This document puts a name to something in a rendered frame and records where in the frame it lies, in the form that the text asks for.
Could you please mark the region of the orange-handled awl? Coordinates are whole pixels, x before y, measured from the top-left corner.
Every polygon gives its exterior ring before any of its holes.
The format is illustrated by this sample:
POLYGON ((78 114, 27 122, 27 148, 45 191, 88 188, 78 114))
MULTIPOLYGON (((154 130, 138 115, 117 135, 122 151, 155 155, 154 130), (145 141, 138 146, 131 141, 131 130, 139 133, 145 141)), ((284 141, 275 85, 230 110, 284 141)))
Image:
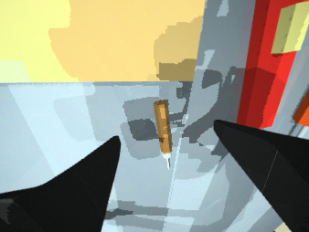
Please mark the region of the orange-handled awl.
POLYGON ((303 138, 305 132, 309 128, 309 90, 304 96, 304 100, 299 106, 297 112, 293 116, 293 120, 303 125, 302 129, 296 135, 297 138, 303 138))

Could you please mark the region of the red rectangular bar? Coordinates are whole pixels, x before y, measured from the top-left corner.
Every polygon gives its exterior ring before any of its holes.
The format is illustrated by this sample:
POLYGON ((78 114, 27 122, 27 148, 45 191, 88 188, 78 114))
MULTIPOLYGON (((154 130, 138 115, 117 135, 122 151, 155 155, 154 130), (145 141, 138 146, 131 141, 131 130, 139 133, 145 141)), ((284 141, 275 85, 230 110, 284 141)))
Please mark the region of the red rectangular bar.
POLYGON ((256 0, 237 124, 272 126, 308 25, 309 0, 256 0))

